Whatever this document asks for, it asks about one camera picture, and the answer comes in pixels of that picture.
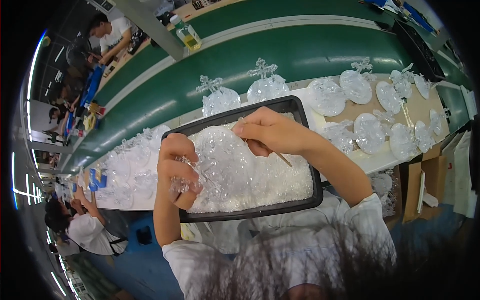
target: blue chair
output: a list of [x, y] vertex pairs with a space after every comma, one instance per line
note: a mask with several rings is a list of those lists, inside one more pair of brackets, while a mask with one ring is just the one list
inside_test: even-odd
[[155, 237], [153, 216], [144, 217], [130, 225], [128, 245], [125, 252], [150, 252], [158, 249], [160, 249], [160, 245]]

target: black hair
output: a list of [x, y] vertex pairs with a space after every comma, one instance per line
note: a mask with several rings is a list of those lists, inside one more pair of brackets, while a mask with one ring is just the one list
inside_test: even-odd
[[108, 18], [105, 14], [99, 12], [90, 20], [90, 23], [88, 23], [87, 36], [90, 35], [90, 30], [99, 27], [101, 22], [108, 23]]
[[65, 233], [70, 225], [71, 215], [64, 215], [58, 200], [51, 199], [45, 204], [45, 224], [56, 233]]
[[200, 264], [195, 268], [199, 274], [192, 277], [185, 297], [288, 300], [288, 271], [293, 271], [300, 276], [303, 272], [304, 278], [312, 278], [313, 272], [318, 282], [308, 285], [309, 296], [295, 299], [444, 298], [460, 260], [458, 241], [422, 237], [419, 243], [413, 234], [402, 234], [394, 250], [382, 240], [362, 241], [358, 233], [354, 233], [356, 238], [348, 239], [341, 232], [334, 238], [325, 261], [312, 261], [306, 252], [301, 253], [297, 269], [285, 263], [285, 257], [292, 252], [280, 255], [282, 251], [269, 246], [271, 236], [264, 234], [255, 237], [260, 242], [254, 255], [240, 251], [231, 264], [225, 264], [225, 257], [219, 253], [210, 260], [199, 257]]
[[50, 117], [50, 122], [49, 123], [52, 123], [52, 117], [53, 117], [53, 114], [58, 110], [58, 108], [50, 108], [50, 111], [48, 112], [48, 116]]
[[57, 250], [57, 247], [55, 247], [55, 244], [54, 243], [50, 243], [48, 244], [48, 248], [50, 249], [50, 252], [53, 252], [55, 254], [57, 254], [59, 251]]

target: black crate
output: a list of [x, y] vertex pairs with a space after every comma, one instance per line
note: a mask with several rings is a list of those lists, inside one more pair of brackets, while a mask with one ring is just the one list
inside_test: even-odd
[[[170, 130], [169, 132], [166, 132], [162, 136], [162, 139], [166, 138], [167, 135], [174, 132], [183, 133], [189, 136], [209, 126], [219, 126], [232, 123], [238, 121], [239, 117], [248, 116], [262, 106], [266, 106], [271, 110], [280, 113], [291, 112], [297, 123], [300, 123], [308, 128], [307, 117], [305, 116], [305, 111], [303, 110], [303, 105], [300, 99], [295, 96], [286, 96], [278, 99], [248, 105], [242, 108], [237, 108], [205, 119], [198, 120], [190, 124], [186, 124], [184, 126]], [[183, 223], [188, 223], [238, 220], [250, 217], [278, 215], [317, 207], [318, 205], [320, 205], [320, 203], [322, 203], [322, 200], [324, 199], [321, 187], [320, 173], [312, 165], [309, 164], [309, 167], [313, 179], [313, 195], [308, 199], [260, 206], [257, 208], [251, 208], [237, 212], [189, 214], [185, 210], [180, 209], [180, 221]]]
[[445, 79], [445, 74], [437, 59], [413, 27], [395, 20], [392, 30], [412, 57], [414, 65], [425, 77], [425, 80], [440, 82]]

